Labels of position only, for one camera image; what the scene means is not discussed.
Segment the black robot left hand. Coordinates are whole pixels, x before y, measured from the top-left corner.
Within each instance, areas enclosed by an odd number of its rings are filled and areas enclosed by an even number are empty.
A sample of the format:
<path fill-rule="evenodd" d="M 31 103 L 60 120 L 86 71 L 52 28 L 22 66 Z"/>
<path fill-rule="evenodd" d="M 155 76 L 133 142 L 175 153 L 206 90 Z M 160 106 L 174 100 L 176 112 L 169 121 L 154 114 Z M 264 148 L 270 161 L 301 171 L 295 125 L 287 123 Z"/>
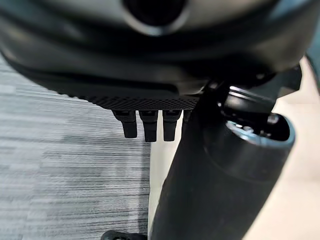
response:
<path fill-rule="evenodd" d="M 295 143 L 317 0 L 3 0 L 0 52 L 32 82 L 111 110 L 124 136 L 181 140 L 150 240 L 240 240 Z"/>

